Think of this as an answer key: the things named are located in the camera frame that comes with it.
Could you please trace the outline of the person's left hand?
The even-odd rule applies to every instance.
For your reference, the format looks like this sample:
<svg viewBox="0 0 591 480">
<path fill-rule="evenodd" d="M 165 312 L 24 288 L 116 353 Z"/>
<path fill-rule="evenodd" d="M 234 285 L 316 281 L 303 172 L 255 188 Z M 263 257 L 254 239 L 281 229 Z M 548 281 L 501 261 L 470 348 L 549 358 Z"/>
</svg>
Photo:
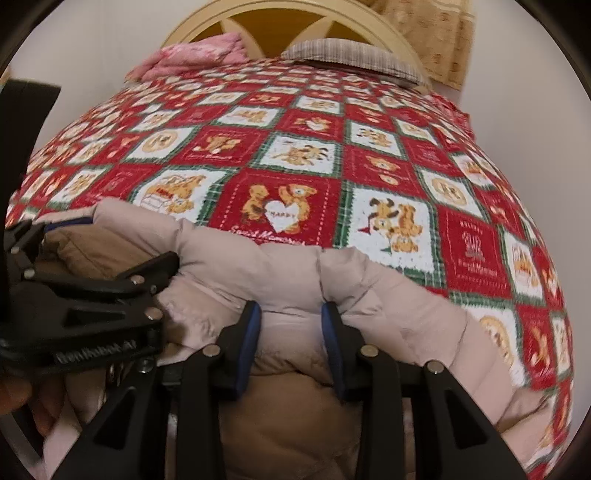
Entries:
<svg viewBox="0 0 591 480">
<path fill-rule="evenodd" d="M 56 424 L 64 405 L 65 387 L 59 377 L 42 378 L 37 384 L 29 380 L 1 375 L 0 410 L 7 415 L 29 404 L 39 434 L 46 437 Z"/>
</svg>

